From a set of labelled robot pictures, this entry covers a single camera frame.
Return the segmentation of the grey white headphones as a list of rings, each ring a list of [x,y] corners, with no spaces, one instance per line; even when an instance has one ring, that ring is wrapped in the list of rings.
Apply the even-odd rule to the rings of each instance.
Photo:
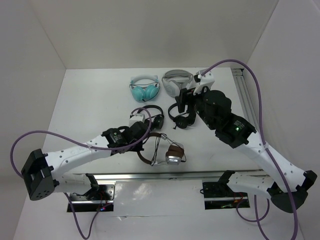
[[[192,82],[194,76],[182,69],[173,69],[167,71],[162,76],[162,84],[166,93],[170,97],[177,97],[180,94],[180,90],[186,88],[186,86]]]

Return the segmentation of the black headphones left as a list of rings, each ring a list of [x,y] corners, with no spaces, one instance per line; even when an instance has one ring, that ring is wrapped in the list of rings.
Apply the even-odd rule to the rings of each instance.
[[[154,105],[154,104],[150,104],[150,105],[145,105],[143,106],[144,109],[156,109],[158,111],[160,111],[160,114],[156,114],[154,116],[151,117],[151,128],[150,131],[154,131],[154,130],[160,130],[163,127],[164,124],[164,112],[162,110],[162,108],[160,106]],[[137,126],[139,127],[140,130],[147,130],[148,126],[149,126],[150,120],[149,119],[145,119],[143,121],[139,121]]]

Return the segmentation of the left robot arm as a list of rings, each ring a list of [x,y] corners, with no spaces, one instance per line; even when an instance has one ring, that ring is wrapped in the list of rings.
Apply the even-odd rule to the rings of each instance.
[[[132,126],[110,128],[81,145],[56,152],[36,149],[28,156],[22,170],[29,199],[39,201],[52,193],[72,193],[93,200],[105,191],[92,173],[70,171],[92,161],[115,154],[138,151],[150,128],[141,121]]]

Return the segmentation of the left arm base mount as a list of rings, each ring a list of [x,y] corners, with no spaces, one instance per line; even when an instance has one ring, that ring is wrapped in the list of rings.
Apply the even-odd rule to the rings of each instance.
[[[68,194],[71,203],[67,211],[71,212],[112,212],[114,210],[114,198],[116,182],[114,180],[98,181],[91,173],[77,175],[80,183],[75,185]]]

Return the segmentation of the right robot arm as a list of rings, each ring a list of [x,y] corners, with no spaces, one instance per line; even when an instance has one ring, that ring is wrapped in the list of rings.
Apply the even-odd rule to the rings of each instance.
[[[252,124],[232,113],[232,101],[223,92],[208,87],[200,93],[182,89],[175,100],[179,113],[184,110],[196,113],[220,141],[246,155],[267,173],[266,177],[257,177],[227,170],[218,180],[220,194],[259,195],[286,213],[293,213],[304,204],[308,190],[317,179],[316,173],[296,167],[263,142]]]

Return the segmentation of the aluminium rail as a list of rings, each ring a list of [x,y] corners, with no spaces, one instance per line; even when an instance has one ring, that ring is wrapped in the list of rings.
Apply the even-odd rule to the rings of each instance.
[[[194,171],[170,173],[94,174],[97,181],[160,181],[160,180],[211,180],[220,178],[225,171]]]
[[[231,68],[232,76],[235,82],[237,93],[239,95],[240,104],[243,110],[244,117],[256,128],[259,128],[253,104],[248,92],[246,81],[242,68]]]

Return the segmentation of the aluminium rail right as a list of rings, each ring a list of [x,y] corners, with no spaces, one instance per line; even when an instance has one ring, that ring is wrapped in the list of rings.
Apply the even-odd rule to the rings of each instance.
[[[244,117],[256,128],[259,128],[253,104],[248,92],[246,81],[242,68],[231,68],[232,76],[235,82],[237,93],[239,95],[240,104],[243,110]]]

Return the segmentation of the black headphones right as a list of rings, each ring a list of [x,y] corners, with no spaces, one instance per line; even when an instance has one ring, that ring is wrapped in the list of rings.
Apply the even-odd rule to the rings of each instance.
[[[196,120],[196,112],[192,110],[180,113],[177,116],[172,116],[170,112],[177,106],[178,104],[174,103],[167,110],[169,118],[175,123],[174,129],[176,129],[177,127],[180,129],[186,129],[188,126],[192,126]]]

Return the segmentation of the black headphones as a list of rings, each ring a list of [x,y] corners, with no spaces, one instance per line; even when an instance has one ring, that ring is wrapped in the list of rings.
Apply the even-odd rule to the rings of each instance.
[[[167,110],[169,118],[175,123],[174,129],[176,129],[177,127],[180,129],[186,129],[188,126],[192,126],[196,120],[196,112],[192,110],[180,113],[177,116],[172,116],[170,112],[177,106],[178,104],[174,103]]]
[[[158,111],[160,111],[160,114],[156,114],[154,116],[151,117],[151,128],[150,131],[154,131],[154,130],[160,130],[163,127],[164,124],[164,112],[162,110],[162,108],[160,106],[154,105],[154,104],[150,104],[150,105],[145,105],[143,106],[144,109],[156,109]],[[139,121],[137,126],[139,127],[140,130],[147,130],[148,126],[149,126],[150,120],[149,119],[145,119],[143,121]]]

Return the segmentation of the brown silver headphones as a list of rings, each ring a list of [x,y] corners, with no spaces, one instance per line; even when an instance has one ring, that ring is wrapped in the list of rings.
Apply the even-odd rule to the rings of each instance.
[[[184,146],[171,140],[165,133],[152,132],[149,134],[145,142],[147,142],[149,138],[155,138],[154,151],[151,160],[145,158],[140,151],[137,152],[137,156],[143,163],[152,167],[159,166],[161,164],[178,166],[180,163],[185,163],[187,161]],[[157,158],[161,140],[167,141],[169,143],[169,147],[165,153],[165,160],[158,161]]]

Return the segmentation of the aluminium rail front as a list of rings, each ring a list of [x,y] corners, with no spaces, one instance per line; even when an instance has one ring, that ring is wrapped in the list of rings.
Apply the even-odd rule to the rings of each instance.
[[[194,171],[170,173],[94,174],[97,181],[160,181],[160,180],[211,180],[220,178],[225,171]]]

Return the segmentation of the teal headphones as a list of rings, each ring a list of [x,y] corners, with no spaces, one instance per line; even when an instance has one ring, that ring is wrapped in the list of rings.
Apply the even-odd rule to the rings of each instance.
[[[149,80],[150,83],[138,84],[142,80]],[[130,92],[137,102],[147,102],[154,99],[158,95],[160,87],[157,75],[142,74],[133,76],[129,83]]]

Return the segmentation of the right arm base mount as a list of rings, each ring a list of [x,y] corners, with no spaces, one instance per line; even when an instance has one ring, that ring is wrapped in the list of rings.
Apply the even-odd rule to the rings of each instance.
[[[227,186],[227,177],[234,171],[204,171],[202,174],[202,187],[199,192],[204,198],[205,210],[249,208],[248,194],[245,192],[234,192]]]

